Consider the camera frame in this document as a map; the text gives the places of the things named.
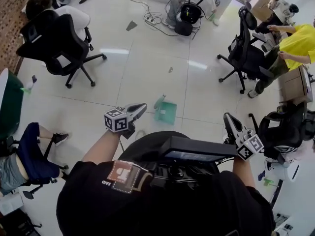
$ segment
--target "wall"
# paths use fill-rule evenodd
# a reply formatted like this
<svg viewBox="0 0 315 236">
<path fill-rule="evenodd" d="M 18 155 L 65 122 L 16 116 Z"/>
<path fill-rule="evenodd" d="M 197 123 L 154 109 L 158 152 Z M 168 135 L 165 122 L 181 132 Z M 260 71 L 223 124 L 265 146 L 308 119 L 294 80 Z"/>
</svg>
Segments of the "wall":
<svg viewBox="0 0 315 236">
<path fill-rule="evenodd" d="M 6 67 L 15 72 L 19 60 L 16 50 L 22 45 L 19 31 L 27 22 L 21 10 L 27 1 L 0 0 L 0 72 Z"/>
</svg>

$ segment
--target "white shirt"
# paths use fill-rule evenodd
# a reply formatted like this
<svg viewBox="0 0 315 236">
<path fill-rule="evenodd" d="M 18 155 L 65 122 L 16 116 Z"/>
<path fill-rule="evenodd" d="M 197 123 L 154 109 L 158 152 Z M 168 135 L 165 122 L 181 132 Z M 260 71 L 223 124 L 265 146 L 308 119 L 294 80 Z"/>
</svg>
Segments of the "white shirt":
<svg viewBox="0 0 315 236">
<path fill-rule="evenodd" d="M 190 0 L 190 2 L 197 4 L 200 2 L 200 0 Z M 207 18 L 209 18 L 212 15 L 212 11 L 214 11 L 217 8 L 215 0 L 204 0 L 201 2 L 201 4 L 199 6 L 204 11 L 205 16 Z M 181 21 L 180 14 L 177 15 L 177 19 L 178 19 L 178 21 Z M 192 26 L 193 27 L 199 27 L 200 26 L 200 19 L 198 19 L 198 21 Z"/>
<path fill-rule="evenodd" d="M 74 30 L 78 37 L 83 41 L 86 38 L 84 28 L 90 24 L 90 16 L 81 10 L 78 10 L 71 6 L 62 6 L 55 10 L 59 16 L 64 14 L 70 14 L 73 20 Z"/>
<path fill-rule="evenodd" d="M 270 4 L 272 4 L 273 0 L 270 0 L 268 7 L 270 8 Z M 278 0 L 275 3 L 275 7 L 272 11 L 276 14 L 276 16 L 280 19 L 282 23 L 284 23 L 287 19 L 294 16 L 294 13 L 291 13 L 289 10 L 290 4 L 285 0 Z"/>
</svg>

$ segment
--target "office chair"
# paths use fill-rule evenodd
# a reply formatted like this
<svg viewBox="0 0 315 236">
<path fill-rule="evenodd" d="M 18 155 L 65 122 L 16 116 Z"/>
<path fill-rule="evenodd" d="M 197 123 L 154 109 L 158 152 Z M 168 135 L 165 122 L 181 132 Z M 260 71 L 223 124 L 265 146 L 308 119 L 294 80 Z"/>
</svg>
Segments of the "office chair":
<svg viewBox="0 0 315 236">
<path fill-rule="evenodd" d="M 2 145 L 2 148 L 5 148 L 3 150 L 1 150 L 1 155 L 2 156 L 9 156 L 11 154 L 14 154 L 17 152 L 18 148 L 13 146 L 14 144 L 18 145 L 19 144 L 19 141 L 17 140 L 14 140 L 12 136 L 8 137 L 6 139 L 6 141 L 4 141 L 3 145 Z M 46 151 L 45 151 L 45 154 L 44 154 L 44 157 L 43 159 L 44 160 L 48 160 L 48 154 L 50 152 L 50 148 L 51 148 L 51 145 L 53 144 L 53 141 L 51 140 Z M 28 168 L 26 167 L 26 163 L 23 163 L 23 158 L 20 158 L 21 161 L 22 161 L 22 164 L 23 166 L 25 167 L 25 170 L 28 171 Z M 59 169 L 61 170 L 67 170 L 69 169 L 69 167 L 67 165 L 64 165 L 64 166 L 60 166 L 58 165 Z M 52 179 L 51 177 L 49 178 L 42 178 L 42 179 L 29 179 L 26 183 L 22 184 L 21 186 L 31 186 L 32 184 L 33 185 L 39 185 L 38 187 L 34 188 L 32 191 L 23 191 L 23 194 L 24 196 L 27 198 L 27 199 L 34 199 L 34 193 L 36 191 L 38 191 L 39 189 L 41 189 L 43 187 L 43 185 L 45 184 L 49 184 L 49 183 L 57 183 L 57 180 L 56 179 Z"/>
<path fill-rule="evenodd" d="M 249 114 L 255 130 L 264 144 L 264 155 L 278 160 L 281 153 L 290 153 L 300 147 L 303 141 L 314 138 L 315 112 L 307 109 L 306 102 L 288 105 L 284 113 L 271 112 L 265 116 L 259 127 L 253 114 Z M 270 121 L 279 123 L 269 127 Z"/>
<path fill-rule="evenodd" d="M 265 55 L 262 50 L 253 46 L 252 44 L 258 40 L 266 42 L 264 37 L 261 35 L 254 35 L 251 40 L 251 34 L 249 30 L 254 30 L 257 27 L 257 20 L 250 12 L 250 4 L 247 2 L 246 6 L 240 8 L 238 14 L 241 19 L 241 31 L 240 35 L 236 36 L 232 44 L 228 47 L 229 56 L 228 58 L 219 54 L 217 59 L 224 59 L 230 65 L 234 67 L 234 70 L 230 72 L 224 78 L 220 78 L 219 82 L 222 83 L 228 77 L 230 77 L 235 72 L 238 73 L 242 84 L 241 94 L 245 92 L 244 79 L 245 76 L 242 72 L 246 73 L 249 79 L 255 80 L 266 80 L 267 78 L 272 78 L 273 74 L 265 69 Z"/>
<path fill-rule="evenodd" d="M 71 15 L 58 16 L 53 10 L 45 10 L 28 22 L 20 31 L 25 43 L 17 50 L 17 55 L 25 58 L 36 59 L 45 62 L 47 70 L 54 75 L 67 76 L 67 88 L 72 88 L 70 80 L 80 68 L 95 87 L 95 82 L 86 72 L 83 64 L 105 54 L 98 54 L 87 58 L 89 53 L 89 40 L 81 40 L 75 33 Z M 71 63 L 62 67 L 58 58 L 65 57 Z"/>
</svg>

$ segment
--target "jeans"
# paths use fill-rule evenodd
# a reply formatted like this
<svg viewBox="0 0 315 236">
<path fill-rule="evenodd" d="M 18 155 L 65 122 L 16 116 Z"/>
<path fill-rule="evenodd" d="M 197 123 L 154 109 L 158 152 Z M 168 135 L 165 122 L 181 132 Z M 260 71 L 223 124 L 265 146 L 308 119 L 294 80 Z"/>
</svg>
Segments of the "jeans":
<svg viewBox="0 0 315 236">
<path fill-rule="evenodd" d="M 177 23 L 177 14 L 180 12 L 182 4 L 178 0 L 171 0 L 166 22 L 175 27 Z"/>
<path fill-rule="evenodd" d="M 279 78 L 284 73 L 289 71 L 286 62 L 279 57 L 279 45 L 271 49 L 271 51 L 266 55 L 266 67 L 269 67 L 268 71 L 274 74 L 273 78 L 268 78 L 266 81 L 259 80 L 256 84 L 255 91 L 259 94 L 264 92 L 264 89 L 273 83 L 274 80 Z"/>
</svg>

